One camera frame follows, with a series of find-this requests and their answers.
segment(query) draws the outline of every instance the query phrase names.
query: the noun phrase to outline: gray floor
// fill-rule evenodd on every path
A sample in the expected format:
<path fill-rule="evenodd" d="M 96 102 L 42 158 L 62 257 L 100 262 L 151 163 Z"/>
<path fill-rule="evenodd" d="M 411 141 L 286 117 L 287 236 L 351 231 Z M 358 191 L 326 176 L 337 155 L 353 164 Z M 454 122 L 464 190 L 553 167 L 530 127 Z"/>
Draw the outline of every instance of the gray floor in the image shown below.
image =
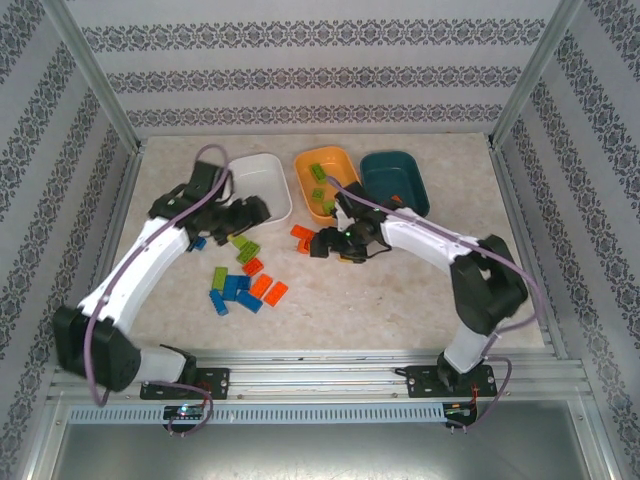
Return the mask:
<path fill-rule="evenodd" d="M 69 426 L 55 479 L 588 478 L 562 403 L 502 403 L 477 431 L 441 425 Z"/>

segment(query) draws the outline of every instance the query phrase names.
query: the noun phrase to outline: plastic bowl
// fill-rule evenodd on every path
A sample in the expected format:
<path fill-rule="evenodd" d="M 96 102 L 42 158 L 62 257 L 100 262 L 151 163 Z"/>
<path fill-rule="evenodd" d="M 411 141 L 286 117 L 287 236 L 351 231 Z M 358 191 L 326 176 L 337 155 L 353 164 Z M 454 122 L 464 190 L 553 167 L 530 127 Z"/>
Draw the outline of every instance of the plastic bowl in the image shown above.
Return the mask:
<path fill-rule="evenodd" d="M 376 202 L 396 197 L 421 217 L 429 213 L 429 199 L 415 158 L 407 152 L 376 152 L 360 163 L 362 185 Z"/>
<path fill-rule="evenodd" d="M 310 167 L 314 163 L 319 163 L 324 172 L 331 177 L 335 177 L 341 185 L 347 186 L 353 182 L 359 182 L 351 159 L 347 152 L 340 147 L 323 147 L 316 150 L 303 152 L 296 157 L 294 168 L 302 189 L 302 196 L 307 204 L 311 218 L 318 225 L 331 226 L 335 219 L 331 215 L 326 215 L 322 209 L 322 203 L 316 203 L 311 199 L 313 190 L 322 188 L 324 190 L 324 200 L 333 200 L 337 190 L 328 183 L 319 184 L 311 174 Z"/>
<path fill-rule="evenodd" d="M 254 229 L 284 222 L 293 209 L 291 195 L 280 159 L 270 153 L 236 158 L 229 164 L 233 173 L 235 198 L 260 197 L 269 208 L 271 218 Z"/>

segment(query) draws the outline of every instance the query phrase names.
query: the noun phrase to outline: orange bowl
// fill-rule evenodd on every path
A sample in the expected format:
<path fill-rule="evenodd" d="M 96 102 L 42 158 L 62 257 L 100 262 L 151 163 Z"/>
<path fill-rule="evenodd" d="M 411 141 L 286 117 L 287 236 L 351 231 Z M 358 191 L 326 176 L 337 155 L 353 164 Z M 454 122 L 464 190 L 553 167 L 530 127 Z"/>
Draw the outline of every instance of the orange bowl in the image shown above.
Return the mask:
<path fill-rule="evenodd" d="M 331 215 L 326 215 L 322 210 L 322 203 L 312 201 L 311 195 L 314 189 L 322 188 L 324 189 L 324 201 L 329 201 L 333 200 L 338 191 L 329 183 L 320 184 L 316 182 L 310 169 L 311 165 L 315 163 L 319 163 L 327 176 L 335 177 L 344 187 L 350 183 L 359 182 L 360 179 L 355 168 L 353 168 L 349 155 L 340 147 L 317 148 L 303 152 L 296 157 L 294 168 L 296 169 L 302 196 L 307 204 L 311 218 L 318 225 L 328 227 L 335 223 L 335 218 Z"/>

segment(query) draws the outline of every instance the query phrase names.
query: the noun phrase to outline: lego brick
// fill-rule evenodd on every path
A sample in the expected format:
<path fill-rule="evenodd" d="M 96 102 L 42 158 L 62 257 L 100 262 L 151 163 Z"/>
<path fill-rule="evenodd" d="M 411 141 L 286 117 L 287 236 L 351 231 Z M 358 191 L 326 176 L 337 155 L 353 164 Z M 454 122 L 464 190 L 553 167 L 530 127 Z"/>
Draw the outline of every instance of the lego brick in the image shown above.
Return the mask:
<path fill-rule="evenodd" d="M 327 183 L 327 174 L 324 173 L 324 169 L 319 163 L 309 165 L 309 170 L 311 170 L 311 175 L 313 175 L 313 178 L 315 178 L 316 182 L 318 182 L 319 184 Z"/>
<path fill-rule="evenodd" d="M 291 235 L 301 240 L 305 238 L 311 239 L 315 234 L 316 232 L 314 232 L 313 230 L 309 230 L 308 228 L 304 228 L 300 225 L 294 225 L 291 229 Z"/>
<path fill-rule="evenodd" d="M 254 242 L 247 242 L 242 248 L 240 255 L 236 257 L 236 260 L 242 265 L 246 264 L 260 252 L 260 245 Z"/>
<path fill-rule="evenodd" d="M 220 295 L 220 292 L 218 290 L 211 290 L 209 292 L 209 298 L 211 299 L 211 302 L 213 302 L 213 306 L 216 308 L 216 312 L 218 312 L 218 315 L 223 317 L 224 315 L 229 313 L 229 309 L 224 304 L 222 296 Z"/>
<path fill-rule="evenodd" d="M 246 290 L 240 290 L 236 301 L 245 308 L 248 308 L 253 313 L 258 313 L 258 310 L 262 307 L 262 300 L 254 297 Z"/>
<path fill-rule="evenodd" d="M 262 264 L 262 262 L 258 260 L 257 257 L 254 257 L 242 267 L 242 271 L 247 275 L 249 275 L 250 277 L 253 277 L 263 268 L 264 268 L 264 265 Z"/>
<path fill-rule="evenodd" d="M 242 251 L 245 245 L 249 242 L 249 240 L 247 240 L 247 237 L 245 237 L 244 235 L 238 235 L 236 237 L 234 237 L 233 235 L 229 235 L 227 237 L 227 240 L 229 240 L 231 244 L 240 251 Z"/>
<path fill-rule="evenodd" d="M 238 293 L 238 276 L 227 275 L 224 282 L 224 288 L 222 289 L 223 300 L 235 300 Z"/>
<path fill-rule="evenodd" d="M 287 287 L 284 283 L 282 283 L 282 282 L 276 283 L 273 286 L 273 288 L 271 290 L 269 290 L 269 293 L 267 293 L 267 296 L 264 297 L 265 303 L 268 303 L 272 307 L 275 307 L 276 304 L 282 298 L 282 296 L 285 293 L 287 293 L 287 290 L 289 290 L 289 287 Z"/>
<path fill-rule="evenodd" d="M 311 240 L 303 238 L 298 242 L 298 252 L 307 255 L 311 249 Z"/>
<path fill-rule="evenodd" d="M 238 282 L 238 290 L 249 290 L 251 288 L 251 277 L 247 275 L 230 275 L 236 277 Z"/>
<path fill-rule="evenodd" d="M 216 267 L 213 273 L 213 282 L 211 283 L 211 290 L 222 291 L 224 288 L 224 281 L 227 278 L 229 269 L 227 267 Z"/>
<path fill-rule="evenodd" d="M 198 237 L 196 238 L 196 241 L 193 243 L 193 248 L 195 250 L 202 250 L 206 244 L 207 244 L 206 238 Z"/>
<path fill-rule="evenodd" d="M 265 275 L 264 273 L 258 277 L 256 283 L 253 284 L 249 293 L 256 298 L 262 298 L 262 295 L 269 290 L 269 287 L 273 283 L 273 279 L 269 275 Z"/>
<path fill-rule="evenodd" d="M 311 201 L 322 203 L 324 201 L 324 188 L 314 188 L 311 192 Z"/>
<path fill-rule="evenodd" d="M 336 208 L 336 202 L 334 200 L 329 200 L 322 203 L 322 211 L 325 215 L 331 215 L 331 211 L 334 208 Z"/>

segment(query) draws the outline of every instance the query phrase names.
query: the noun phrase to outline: white bowl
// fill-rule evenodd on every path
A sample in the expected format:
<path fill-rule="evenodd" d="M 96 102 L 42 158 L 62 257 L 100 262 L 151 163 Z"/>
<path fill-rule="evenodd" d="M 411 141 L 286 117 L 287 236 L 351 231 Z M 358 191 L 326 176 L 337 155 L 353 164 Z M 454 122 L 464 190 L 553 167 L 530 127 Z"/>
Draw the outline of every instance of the white bowl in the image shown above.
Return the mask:
<path fill-rule="evenodd" d="M 271 218 L 253 229 L 284 222 L 293 209 L 289 187 L 280 159 L 270 153 L 236 158 L 229 164 L 233 172 L 233 198 L 260 197 L 269 208 Z"/>

